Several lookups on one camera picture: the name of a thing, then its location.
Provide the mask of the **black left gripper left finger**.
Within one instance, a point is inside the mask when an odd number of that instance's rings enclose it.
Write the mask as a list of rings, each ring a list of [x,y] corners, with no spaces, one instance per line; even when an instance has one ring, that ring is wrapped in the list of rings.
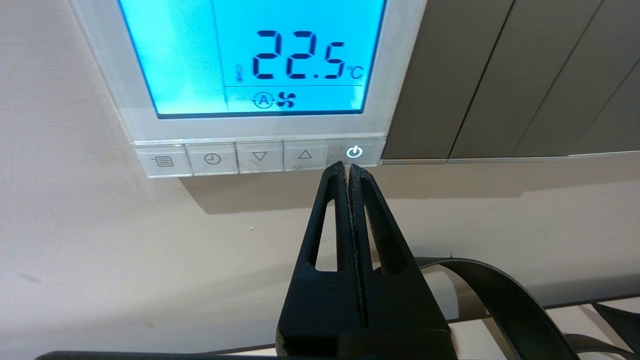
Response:
[[[345,166],[322,173],[276,327],[280,357],[336,358],[339,337],[361,325]],[[316,268],[327,207],[334,203],[336,271]]]

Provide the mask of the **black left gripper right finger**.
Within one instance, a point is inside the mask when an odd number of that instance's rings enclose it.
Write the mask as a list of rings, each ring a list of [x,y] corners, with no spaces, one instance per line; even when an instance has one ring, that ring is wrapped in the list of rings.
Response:
[[[349,202],[366,328],[450,332],[375,178],[356,164]]]

